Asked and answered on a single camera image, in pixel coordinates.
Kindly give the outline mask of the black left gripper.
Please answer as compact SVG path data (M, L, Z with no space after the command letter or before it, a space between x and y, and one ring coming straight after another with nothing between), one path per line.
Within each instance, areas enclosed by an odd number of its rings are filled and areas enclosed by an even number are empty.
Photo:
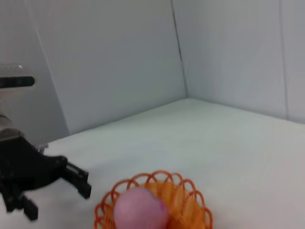
M47 186L57 179L73 185L84 198L91 196L89 173L64 156L46 156L24 137L0 143L0 193L8 213L23 210L30 221L38 219L38 207L23 192Z

